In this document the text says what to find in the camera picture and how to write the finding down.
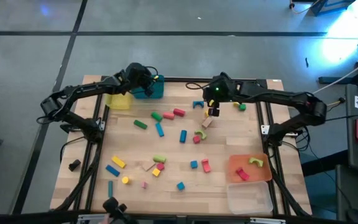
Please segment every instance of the orange plastic container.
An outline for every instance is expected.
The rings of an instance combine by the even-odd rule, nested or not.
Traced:
[[[254,157],[264,162],[262,167],[258,167],[256,163],[249,163],[249,159]],[[248,180],[242,180],[236,173],[238,168],[249,175]],[[245,154],[245,155],[233,155],[229,158],[227,163],[227,181],[230,183],[241,182],[256,182],[256,181],[268,181],[272,179],[272,173],[270,171],[269,161],[266,154]]]

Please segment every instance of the black cable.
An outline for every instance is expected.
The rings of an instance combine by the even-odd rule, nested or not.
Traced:
[[[85,136],[82,136],[82,137],[73,139],[73,140],[68,141],[68,142],[66,142],[65,144],[63,144],[62,148],[60,149],[60,163],[62,163],[62,159],[63,159],[63,149],[64,149],[68,144],[73,143],[73,142],[75,142],[75,141],[77,141],[77,140],[80,140],[80,139],[82,139],[82,138],[85,138]]]

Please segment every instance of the wire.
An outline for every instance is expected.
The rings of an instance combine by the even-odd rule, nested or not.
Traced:
[[[75,142],[75,141],[77,141],[77,140],[80,140],[80,139],[82,139],[82,138],[85,138],[85,136],[82,136],[82,137],[79,137],[79,138],[73,139],[73,140],[68,141],[68,142],[66,142],[65,144],[63,144],[62,148],[60,149],[60,163],[62,163],[62,159],[63,159],[63,150],[64,150],[64,148],[65,148],[68,144],[71,144],[71,143],[73,143],[73,142]]]
[[[338,82],[342,81],[344,78],[348,77],[349,75],[352,75],[352,74],[353,74],[354,72],[356,72],[356,71],[358,71],[358,67],[355,68],[353,71],[349,72],[347,75],[343,76],[342,78],[336,80],[335,82],[333,82],[333,83],[331,83],[331,84],[329,84],[329,85],[326,85],[326,86],[322,87],[321,89],[315,91],[313,94],[316,94],[316,93],[320,92],[321,90],[324,90],[324,89],[326,89],[326,88],[328,88],[328,87],[330,87],[330,86],[332,86],[332,85],[337,84]]]

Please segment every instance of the gray floor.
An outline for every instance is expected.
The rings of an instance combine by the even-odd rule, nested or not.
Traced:
[[[80,0],[0,1],[0,30],[73,29]],[[297,4],[297,10],[308,4]],[[221,71],[235,78],[283,80],[288,91],[314,91],[320,76],[343,76],[358,60],[357,8],[315,17],[295,15],[287,0],[88,1],[80,31],[242,31],[327,32],[324,37],[91,36],[76,38],[63,85],[83,75],[110,75],[131,62],[158,68],[166,76],[211,77]],[[40,101],[51,91],[68,36],[0,36],[0,213],[10,211],[39,126]],[[343,86],[318,94],[331,103]],[[343,116],[339,106],[329,118]],[[346,149],[344,120],[310,128],[317,156]],[[51,124],[24,206],[49,208],[67,135]],[[310,151],[303,162],[314,159]],[[314,214],[334,218],[335,186],[324,174],[306,178]]]

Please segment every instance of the wooden tabletop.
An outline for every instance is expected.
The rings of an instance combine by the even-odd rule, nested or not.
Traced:
[[[100,81],[99,75],[86,75],[83,83]],[[283,90],[281,80],[267,80],[268,88]],[[184,83],[165,82],[164,97],[159,100],[133,99],[129,110],[110,110],[104,135],[101,160],[93,195],[92,211],[104,212],[102,204],[108,199],[108,181],[113,181],[113,196],[127,205],[127,212],[141,214],[171,215],[233,215],[227,204],[226,196],[226,162],[233,154],[263,153],[259,136],[256,107],[247,104],[245,112],[240,112],[232,103],[221,103],[221,114],[214,118],[206,130],[208,137],[200,144],[194,144],[194,131],[201,128],[204,111],[192,103],[202,99],[201,90],[188,90]],[[77,101],[75,113],[91,118],[96,97],[83,98]],[[150,114],[160,114],[183,109],[186,115],[174,120],[163,119],[161,122],[164,137],[159,137],[155,128],[155,120]],[[272,105],[273,118],[281,123],[290,118],[288,108]],[[149,127],[146,130],[134,126],[138,119]],[[188,131],[185,144],[179,143],[180,131]],[[81,137],[81,133],[70,133],[68,141]],[[292,138],[285,138],[295,144]],[[74,172],[68,165],[75,159],[83,160],[86,141],[81,140],[66,146],[62,164],[58,173],[55,191],[50,208],[59,206],[64,198],[78,183],[80,168]],[[305,180],[298,153],[286,145],[280,146],[285,183],[295,200],[302,208],[311,213]],[[165,169],[158,177],[152,175],[152,169],[146,172],[142,163],[151,161],[154,155],[167,158]],[[124,169],[115,165],[111,158],[117,156],[127,165]],[[208,158],[212,171],[204,173],[201,160]],[[190,161],[198,161],[198,169],[192,170]],[[119,177],[113,176],[105,167],[110,164],[121,172]],[[124,185],[121,179],[127,176],[131,184]],[[147,189],[141,188],[146,181]],[[185,190],[180,192],[177,183],[183,182]],[[81,199],[81,208],[85,206],[88,185],[85,186]],[[275,186],[278,200],[278,211],[283,213],[280,191]],[[259,214],[269,216],[271,213]]]

